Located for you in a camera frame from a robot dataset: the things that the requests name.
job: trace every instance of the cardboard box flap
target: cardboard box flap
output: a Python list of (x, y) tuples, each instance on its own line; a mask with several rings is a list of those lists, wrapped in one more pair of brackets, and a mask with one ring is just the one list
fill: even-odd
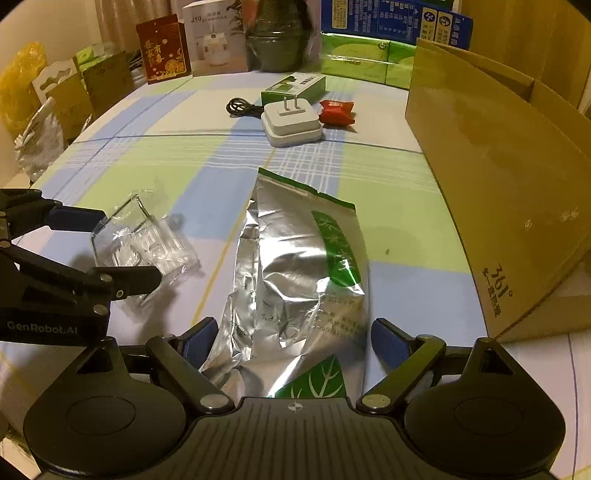
[(406, 117), (456, 224), (488, 333), (498, 338), (591, 247), (589, 159), (534, 105), (431, 42), (417, 47)]
[(556, 125), (591, 159), (591, 122), (542, 82), (534, 82), (530, 104)]
[(482, 70), (484, 73), (490, 75), (498, 82), (511, 89), (523, 100), (529, 101), (531, 96), (534, 79), (527, 76), (525, 73), (521, 73), (519, 70), (512, 69), (507, 65), (503, 65), (497, 61), (487, 59), (476, 53), (468, 50), (461, 50), (460, 48), (454, 48), (447, 45), (437, 45), (446, 51), (453, 53), (456, 57), (466, 60), (471, 65)]

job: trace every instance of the silver foil bag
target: silver foil bag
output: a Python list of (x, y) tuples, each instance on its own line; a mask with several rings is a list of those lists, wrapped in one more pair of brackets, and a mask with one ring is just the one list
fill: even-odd
[(242, 397), (361, 394), (367, 258), (353, 204), (260, 169), (202, 372)]

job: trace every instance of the white box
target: white box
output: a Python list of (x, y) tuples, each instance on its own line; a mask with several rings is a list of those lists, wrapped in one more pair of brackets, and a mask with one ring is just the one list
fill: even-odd
[(200, 0), (183, 8), (193, 75), (247, 72), (241, 0)]

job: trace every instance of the green label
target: green label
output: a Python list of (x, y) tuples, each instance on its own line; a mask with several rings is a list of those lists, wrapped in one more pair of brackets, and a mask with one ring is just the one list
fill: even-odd
[(324, 240), (330, 279), (340, 287), (353, 287), (361, 283), (357, 261), (339, 224), (322, 212), (312, 211), (312, 216)]
[(275, 398), (332, 398), (346, 396), (345, 379), (336, 355), (321, 361), (275, 393)]

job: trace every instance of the dark green vase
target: dark green vase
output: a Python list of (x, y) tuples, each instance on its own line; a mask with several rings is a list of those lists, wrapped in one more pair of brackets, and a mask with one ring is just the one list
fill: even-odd
[(260, 0), (246, 41), (264, 72), (300, 68), (312, 33), (304, 0)]

